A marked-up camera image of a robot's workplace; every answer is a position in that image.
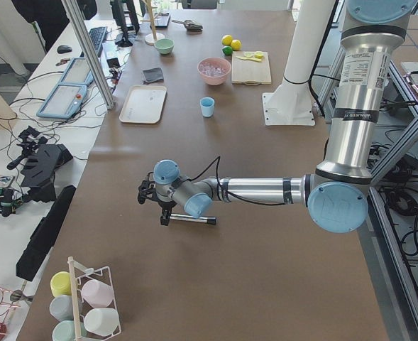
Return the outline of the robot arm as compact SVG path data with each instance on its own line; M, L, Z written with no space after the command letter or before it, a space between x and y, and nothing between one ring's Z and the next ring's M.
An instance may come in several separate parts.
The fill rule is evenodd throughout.
M305 205L322 229L346 233L368 214L372 175L368 152L383 99L390 57L404 41L414 1L348 1L341 35L345 56L323 161L300 178L189 178L176 162L159 161L138 189L138 201L161 206L162 224L173 207L200 218L213 201Z

